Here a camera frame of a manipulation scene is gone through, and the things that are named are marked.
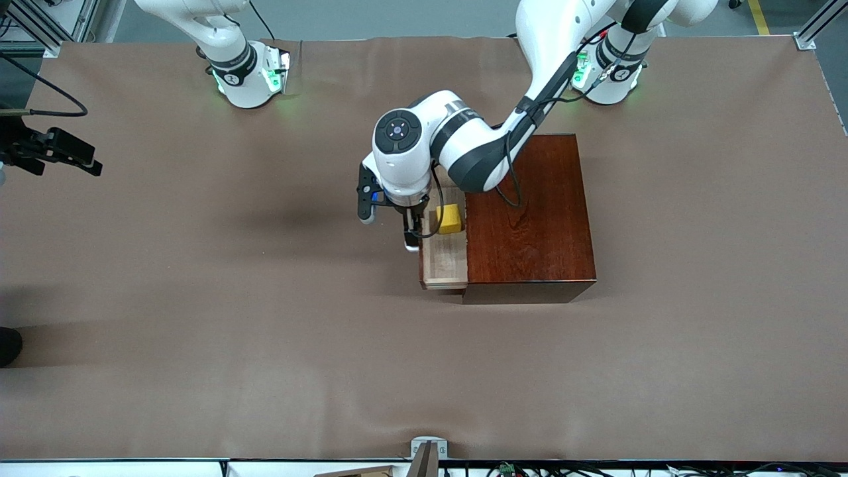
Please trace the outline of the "aluminium profile bar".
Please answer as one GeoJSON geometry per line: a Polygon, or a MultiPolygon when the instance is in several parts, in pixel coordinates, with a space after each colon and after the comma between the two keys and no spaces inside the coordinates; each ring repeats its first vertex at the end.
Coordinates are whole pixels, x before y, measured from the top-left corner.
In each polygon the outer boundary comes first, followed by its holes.
{"type": "Polygon", "coordinates": [[[802,28],[794,31],[797,49],[815,50],[815,39],[845,11],[848,11],[848,0],[825,0],[823,6],[802,25],[802,28]]]}

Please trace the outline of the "paper table cover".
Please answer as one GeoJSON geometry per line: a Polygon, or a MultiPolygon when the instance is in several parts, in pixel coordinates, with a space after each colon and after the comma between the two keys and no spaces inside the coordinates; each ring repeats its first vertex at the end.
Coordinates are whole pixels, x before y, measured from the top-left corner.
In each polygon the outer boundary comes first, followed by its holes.
{"type": "Polygon", "coordinates": [[[307,42],[241,111],[188,44],[73,44],[42,75],[96,147],[0,187],[0,458],[848,461],[848,136],[786,36],[666,37],[575,133],[598,281],[562,305],[428,293],[356,217],[379,116],[440,89],[500,122],[505,38],[307,42]]]}

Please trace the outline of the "aluminium frame structure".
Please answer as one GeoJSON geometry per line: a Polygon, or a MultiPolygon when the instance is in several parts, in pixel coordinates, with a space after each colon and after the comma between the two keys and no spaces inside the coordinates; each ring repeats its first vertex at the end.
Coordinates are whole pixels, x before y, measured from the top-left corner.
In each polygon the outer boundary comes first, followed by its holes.
{"type": "Polygon", "coordinates": [[[102,0],[0,0],[0,51],[55,58],[65,42],[93,40],[102,0]]]}

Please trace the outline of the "black round object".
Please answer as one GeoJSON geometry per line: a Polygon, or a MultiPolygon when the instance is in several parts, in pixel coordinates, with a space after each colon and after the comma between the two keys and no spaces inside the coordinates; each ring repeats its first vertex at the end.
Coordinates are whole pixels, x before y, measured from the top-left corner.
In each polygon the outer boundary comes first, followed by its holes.
{"type": "Polygon", "coordinates": [[[17,329],[0,327],[0,368],[12,364],[23,349],[23,338],[17,329]]]}

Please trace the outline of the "light wooden board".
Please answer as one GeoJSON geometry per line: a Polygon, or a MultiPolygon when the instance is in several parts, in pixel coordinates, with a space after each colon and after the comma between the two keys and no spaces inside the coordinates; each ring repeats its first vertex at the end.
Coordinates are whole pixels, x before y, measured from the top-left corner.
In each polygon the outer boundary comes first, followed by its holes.
{"type": "Polygon", "coordinates": [[[328,473],[318,473],[314,477],[394,477],[393,465],[378,467],[340,469],[328,473]]]}

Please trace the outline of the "grey metal bracket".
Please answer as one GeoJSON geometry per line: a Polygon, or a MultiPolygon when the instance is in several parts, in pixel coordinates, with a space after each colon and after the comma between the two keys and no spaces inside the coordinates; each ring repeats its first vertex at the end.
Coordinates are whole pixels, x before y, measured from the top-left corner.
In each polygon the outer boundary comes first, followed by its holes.
{"type": "Polygon", "coordinates": [[[443,477],[440,461],[449,457],[448,441],[440,437],[412,438],[411,457],[405,477],[443,477]]]}

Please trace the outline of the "yellow block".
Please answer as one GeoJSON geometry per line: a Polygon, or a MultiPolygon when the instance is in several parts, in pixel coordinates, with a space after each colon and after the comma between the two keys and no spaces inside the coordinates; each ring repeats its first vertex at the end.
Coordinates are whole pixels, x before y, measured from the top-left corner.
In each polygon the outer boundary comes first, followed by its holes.
{"type": "Polygon", "coordinates": [[[437,206],[435,215],[437,235],[455,235],[463,231],[462,209],[457,203],[437,206]]]}

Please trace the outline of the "dark wooden cabinet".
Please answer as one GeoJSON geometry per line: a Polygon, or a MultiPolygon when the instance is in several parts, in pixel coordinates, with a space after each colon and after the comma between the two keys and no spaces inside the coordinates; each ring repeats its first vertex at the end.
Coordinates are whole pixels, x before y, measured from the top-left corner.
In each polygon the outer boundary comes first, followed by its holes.
{"type": "Polygon", "coordinates": [[[596,283],[596,263],[575,134],[537,134],[503,192],[466,194],[467,305],[568,303],[596,283]]]}

